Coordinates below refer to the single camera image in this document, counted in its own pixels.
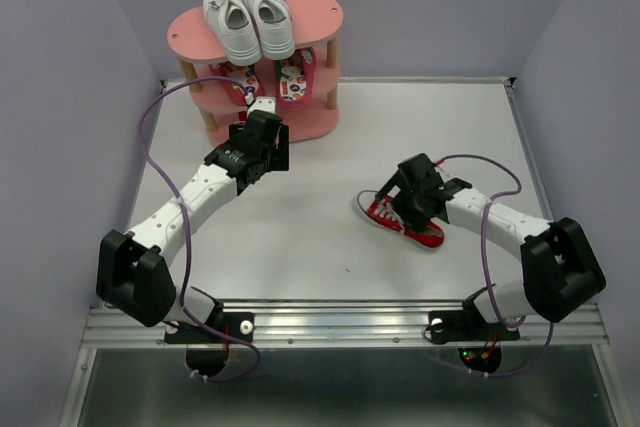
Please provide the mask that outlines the red canvas sneaker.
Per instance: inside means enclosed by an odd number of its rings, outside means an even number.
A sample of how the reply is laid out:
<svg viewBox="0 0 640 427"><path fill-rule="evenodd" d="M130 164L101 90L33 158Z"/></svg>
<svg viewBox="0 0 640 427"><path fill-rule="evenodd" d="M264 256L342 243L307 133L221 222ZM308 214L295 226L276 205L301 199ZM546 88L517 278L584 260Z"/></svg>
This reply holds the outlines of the red canvas sneaker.
<svg viewBox="0 0 640 427"><path fill-rule="evenodd" d="M362 190L356 194L354 205L356 212L371 225L401 235L426 249L437 249L444 243L444 231L432 221L427 223L423 231L407 227L395 212L392 200L390 195L377 200L376 191Z"/></svg>

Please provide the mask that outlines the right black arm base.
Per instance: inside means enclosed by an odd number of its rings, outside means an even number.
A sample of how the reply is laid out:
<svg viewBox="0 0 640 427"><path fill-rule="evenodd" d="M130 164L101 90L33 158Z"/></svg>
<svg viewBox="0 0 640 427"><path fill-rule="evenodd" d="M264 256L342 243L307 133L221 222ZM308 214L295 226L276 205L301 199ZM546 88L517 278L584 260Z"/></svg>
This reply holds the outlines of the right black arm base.
<svg viewBox="0 0 640 427"><path fill-rule="evenodd" d="M501 343L520 339L518 330L509 330L499 322L486 322L471 298L458 309L430 312L422 336L434 345L462 343L458 356L463 366L487 375L494 374L501 365Z"/></svg>

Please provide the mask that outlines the white sneaker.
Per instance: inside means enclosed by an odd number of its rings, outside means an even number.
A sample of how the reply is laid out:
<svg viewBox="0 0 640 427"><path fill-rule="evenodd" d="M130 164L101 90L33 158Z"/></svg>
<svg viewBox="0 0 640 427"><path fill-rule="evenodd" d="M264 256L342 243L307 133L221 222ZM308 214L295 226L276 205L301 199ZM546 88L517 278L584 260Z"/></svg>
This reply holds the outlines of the white sneaker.
<svg viewBox="0 0 640 427"><path fill-rule="evenodd" d="M260 60L259 40L242 0L203 0L202 9L209 29L230 63L250 66Z"/></svg>
<svg viewBox="0 0 640 427"><path fill-rule="evenodd" d="M256 27L264 57L284 60L295 50L293 20L286 0L244 0Z"/></svg>

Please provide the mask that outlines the pink patterned flip-flop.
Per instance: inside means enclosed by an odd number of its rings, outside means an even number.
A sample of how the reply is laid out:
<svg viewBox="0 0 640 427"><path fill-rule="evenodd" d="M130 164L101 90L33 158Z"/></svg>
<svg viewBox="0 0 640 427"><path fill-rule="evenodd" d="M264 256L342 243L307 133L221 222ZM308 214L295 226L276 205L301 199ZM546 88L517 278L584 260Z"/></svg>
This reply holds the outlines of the pink patterned flip-flop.
<svg viewBox="0 0 640 427"><path fill-rule="evenodd" d="M208 69L213 76L227 78L227 81L221 81L221 85L231 102L237 106L250 106L257 97L266 93L254 64L237 66L231 62L222 62L209 64Z"/></svg>
<svg viewBox="0 0 640 427"><path fill-rule="evenodd" d="M313 47L297 49L292 56L274 62L276 100L287 108L302 108L311 102L317 59Z"/></svg>

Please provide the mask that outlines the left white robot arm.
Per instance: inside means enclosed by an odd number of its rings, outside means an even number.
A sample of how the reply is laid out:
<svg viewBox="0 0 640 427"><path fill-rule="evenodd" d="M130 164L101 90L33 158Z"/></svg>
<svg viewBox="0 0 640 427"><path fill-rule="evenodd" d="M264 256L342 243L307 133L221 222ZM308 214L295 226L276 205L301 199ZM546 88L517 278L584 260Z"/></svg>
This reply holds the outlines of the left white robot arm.
<svg viewBox="0 0 640 427"><path fill-rule="evenodd" d="M97 295L146 327L169 321L179 305L169 268L189 238L185 230L195 233L263 175L288 170L288 134L279 116L262 110L232 125L176 197L128 232L105 235Z"/></svg>

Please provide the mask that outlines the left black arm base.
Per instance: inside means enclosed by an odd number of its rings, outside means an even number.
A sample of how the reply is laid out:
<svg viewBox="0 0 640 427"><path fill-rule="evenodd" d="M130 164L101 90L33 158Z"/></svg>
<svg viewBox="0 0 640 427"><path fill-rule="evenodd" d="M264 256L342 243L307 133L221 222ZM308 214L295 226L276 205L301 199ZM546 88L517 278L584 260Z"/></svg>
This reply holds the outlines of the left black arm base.
<svg viewBox="0 0 640 427"><path fill-rule="evenodd" d="M176 297L162 323L168 343L220 345L219 350L188 349L185 367L192 379L222 383L246 378L260 365L261 353L252 343L254 319L252 313L227 315L222 301L202 289L189 287L185 306ZM254 360L243 369L232 367L232 345L247 348Z"/></svg>

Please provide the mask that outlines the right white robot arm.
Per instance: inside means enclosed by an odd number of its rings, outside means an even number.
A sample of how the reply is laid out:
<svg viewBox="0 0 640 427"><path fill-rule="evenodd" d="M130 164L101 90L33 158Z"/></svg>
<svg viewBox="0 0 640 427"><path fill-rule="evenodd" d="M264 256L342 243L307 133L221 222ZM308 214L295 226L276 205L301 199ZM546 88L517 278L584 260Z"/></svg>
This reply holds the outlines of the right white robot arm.
<svg viewBox="0 0 640 427"><path fill-rule="evenodd" d="M488 244L519 261L520 279L502 285L492 282L488 269L483 271L484 288L460 313L461 328L472 337L484 336L496 323L514 329L534 314L558 323L606 286L578 222L532 217L501 204L502 196L487 196L447 175L421 153L398 165L365 210L378 225L429 248L443 242L444 233L435 224L441 220L479 235L483 264L488 262Z"/></svg>

